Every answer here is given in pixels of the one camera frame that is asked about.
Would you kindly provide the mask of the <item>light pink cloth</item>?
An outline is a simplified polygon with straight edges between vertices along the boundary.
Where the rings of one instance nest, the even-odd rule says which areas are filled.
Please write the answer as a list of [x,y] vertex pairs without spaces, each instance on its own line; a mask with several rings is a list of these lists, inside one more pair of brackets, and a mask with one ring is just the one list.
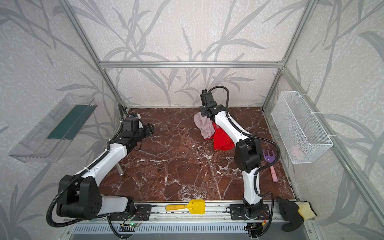
[[206,140],[210,139],[215,134],[213,122],[207,117],[203,117],[201,113],[194,115],[194,123],[201,131],[201,136]]

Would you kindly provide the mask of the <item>red cloth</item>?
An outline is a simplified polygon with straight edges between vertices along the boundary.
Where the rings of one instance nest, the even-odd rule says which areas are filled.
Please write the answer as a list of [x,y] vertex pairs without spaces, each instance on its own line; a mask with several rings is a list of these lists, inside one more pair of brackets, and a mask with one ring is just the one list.
[[215,133],[209,138],[214,140],[214,149],[217,151],[229,151],[235,147],[232,139],[217,124],[213,123]]

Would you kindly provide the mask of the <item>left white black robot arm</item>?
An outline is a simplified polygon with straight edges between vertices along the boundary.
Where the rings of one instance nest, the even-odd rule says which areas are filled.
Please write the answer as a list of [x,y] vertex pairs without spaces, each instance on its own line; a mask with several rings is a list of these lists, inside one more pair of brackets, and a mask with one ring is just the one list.
[[119,161],[133,150],[141,149],[143,140],[155,133],[155,127],[144,124],[138,114],[128,114],[121,104],[118,107],[120,127],[107,142],[103,153],[75,175],[66,175],[60,180],[58,193],[46,214],[49,226],[62,228],[111,214],[128,217],[136,214],[137,208],[132,197],[103,196],[99,185]]

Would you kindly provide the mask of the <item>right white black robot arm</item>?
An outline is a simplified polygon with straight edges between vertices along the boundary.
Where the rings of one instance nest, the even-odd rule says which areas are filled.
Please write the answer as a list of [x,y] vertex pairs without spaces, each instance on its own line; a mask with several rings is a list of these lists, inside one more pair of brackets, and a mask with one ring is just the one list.
[[[226,104],[219,105],[214,100],[213,90],[224,89],[227,93]],[[253,219],[263,210],[263,197],[268,194],[261,194],[259,173],[276,164],[281,157],[280,147],[273,141],[251,135],[242,128],[230,115],[228,110],[230,92],[224,86],[216,86],[210,90],[202,90],[200,94],[202,105],[200,106],[201,114],[211,119],[217,126],[225,131],[235,144],[235,163],[242,171],[244,181],[244,212],[245,215]],[[262,166],[264,152],[261,142],[272,144],[276,149],[275,160],[266,166]]]

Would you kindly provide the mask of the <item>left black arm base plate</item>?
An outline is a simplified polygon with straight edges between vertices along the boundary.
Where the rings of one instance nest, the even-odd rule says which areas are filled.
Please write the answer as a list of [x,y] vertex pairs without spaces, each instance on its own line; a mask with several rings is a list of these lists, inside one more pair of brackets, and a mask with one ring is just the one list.
[[110,215],[111,221],[149,221],[152,205],[150,204],[138,204],[135,205],[136,211],[132,213],[112,213]]

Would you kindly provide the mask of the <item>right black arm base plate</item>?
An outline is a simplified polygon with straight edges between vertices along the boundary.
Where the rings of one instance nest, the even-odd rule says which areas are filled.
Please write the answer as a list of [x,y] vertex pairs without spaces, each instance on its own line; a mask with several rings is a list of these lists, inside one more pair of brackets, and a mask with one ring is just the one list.
[[266,222],[270,219],[270,209],[267,204],[263,204],[256,213],[251,215],[246,211],[244,204],[230,204],[226,208],[226,213],[231,215],[232,221],[263,221]]

